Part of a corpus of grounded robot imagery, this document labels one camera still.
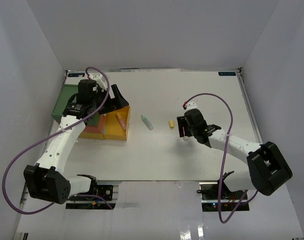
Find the red drawer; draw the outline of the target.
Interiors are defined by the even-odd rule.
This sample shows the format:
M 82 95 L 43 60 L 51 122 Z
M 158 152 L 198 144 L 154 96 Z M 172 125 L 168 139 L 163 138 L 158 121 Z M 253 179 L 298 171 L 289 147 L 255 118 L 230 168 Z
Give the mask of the red drawer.
M 104 131 L 106 121 L 106 115 L 95 115 L 94 118 L 91 118 L 87 123 L 84 132 L 91 134 L 102 134 Z

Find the yellow drawer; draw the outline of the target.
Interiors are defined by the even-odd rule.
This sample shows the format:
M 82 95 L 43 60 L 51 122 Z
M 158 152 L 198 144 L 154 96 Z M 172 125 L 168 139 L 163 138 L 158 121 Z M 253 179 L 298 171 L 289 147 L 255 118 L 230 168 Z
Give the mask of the yellow drawer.
M 116 113 L 120 113 L 122 118 L 126 123 L 126 131 L 123 131 L 122 127 L 119 124 L 119 121 L 116 117 Z M 128 137 L 129 131 L 129 120 L 130 120 L 131 108 L 130 106 L 126 106 L 122 109 L 105 113 L 106 120 L 104 124 L 103 133 L 95 134 L 83 132 L 80 134 L 80 138 L 85 139 L 94 139 L 94 140 L 118 140 L 118 141 L 126 141 Z

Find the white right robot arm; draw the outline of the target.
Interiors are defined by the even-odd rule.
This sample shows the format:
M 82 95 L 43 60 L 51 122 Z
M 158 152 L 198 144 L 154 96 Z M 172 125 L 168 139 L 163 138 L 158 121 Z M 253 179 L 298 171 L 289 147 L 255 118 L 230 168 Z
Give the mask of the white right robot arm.
M 257 190 L 270 196 L 293 176 L 278 146 L 268 141 L 251 142 L 227 134 L 220 126 L 207 124 L 202 113 L 194 108 L 177 117 L 179 136 L 194 137 L 202 145 L 221 150 L 245 163 L 247 170 L 223 175 L 218 195 L 228 200 L 236 191 Z

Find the orange cap highlighter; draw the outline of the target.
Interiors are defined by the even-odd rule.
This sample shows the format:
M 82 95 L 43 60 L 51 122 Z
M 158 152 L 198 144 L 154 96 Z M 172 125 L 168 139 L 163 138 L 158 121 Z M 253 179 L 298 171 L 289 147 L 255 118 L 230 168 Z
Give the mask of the orange cap highlighter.
M 117 112 L 115 115 L 116 115 L 116 118 L 117 118 L 122 130 L 126 131 L 127 125 L 126 125 L 126 122 L 124 121 L 123 117 L 121 116 L 121 114 L 119 112 Z

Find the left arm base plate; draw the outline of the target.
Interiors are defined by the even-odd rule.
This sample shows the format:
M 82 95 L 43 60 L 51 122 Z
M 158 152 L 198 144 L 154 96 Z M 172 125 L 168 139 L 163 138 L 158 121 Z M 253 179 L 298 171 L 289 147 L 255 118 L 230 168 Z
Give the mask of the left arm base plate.
M 113 210 L 117 203 L 118 192 L 117 184 L 98 183 L 96 190 L 92 192 L 95 196 L 87 196 L 90 192 L 71 196 L 65 208 L 68 210 Z

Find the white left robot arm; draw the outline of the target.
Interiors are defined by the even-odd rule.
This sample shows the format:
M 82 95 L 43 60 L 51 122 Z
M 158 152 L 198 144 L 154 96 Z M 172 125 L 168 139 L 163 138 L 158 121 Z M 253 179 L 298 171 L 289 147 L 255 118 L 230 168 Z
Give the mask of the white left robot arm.
M 66 179 L 63 175 L 66 162 L 80 134 L 85 130 L 88 119 L 95 114 L 108 114 L 129 106 L 116 84 L 108 87 L 97 80 L 82 79 L 77 93 L 66 102 L 57 135 L 34 165 L 23 171 L 29 195 L 51 203 L 63 204 L 69 197 L 82 194 L 91 200 L 97 196 L 98 187 L 94 176 L 78 174 Z

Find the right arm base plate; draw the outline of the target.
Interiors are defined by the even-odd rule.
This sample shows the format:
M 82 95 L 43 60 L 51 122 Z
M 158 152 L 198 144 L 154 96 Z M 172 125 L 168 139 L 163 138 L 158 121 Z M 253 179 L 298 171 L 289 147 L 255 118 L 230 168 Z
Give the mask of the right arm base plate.
M 201 182 L 196 191 L 200 194 L 203 212 L 218 212 L 218 190 L 217 182 Z M 221 211 L 231 212 L 240 201 L 244 192 L 242 190 L 228 192 L 224 187 L 221 193 Z

